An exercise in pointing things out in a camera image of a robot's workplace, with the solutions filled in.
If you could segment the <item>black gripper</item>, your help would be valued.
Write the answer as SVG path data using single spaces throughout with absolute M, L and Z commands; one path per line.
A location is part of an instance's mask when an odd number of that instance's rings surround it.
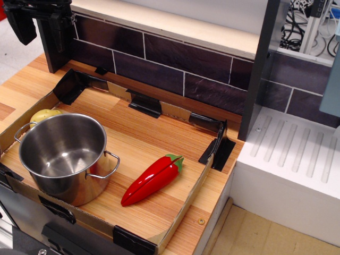
M 18 40 L 24 45 L 36 37 L 33 19 L 49 18 L 49 26 L 59 53 L 65 51 L 66 19 L 71 16 L 72 1 L 3 1 L 2 8 Z

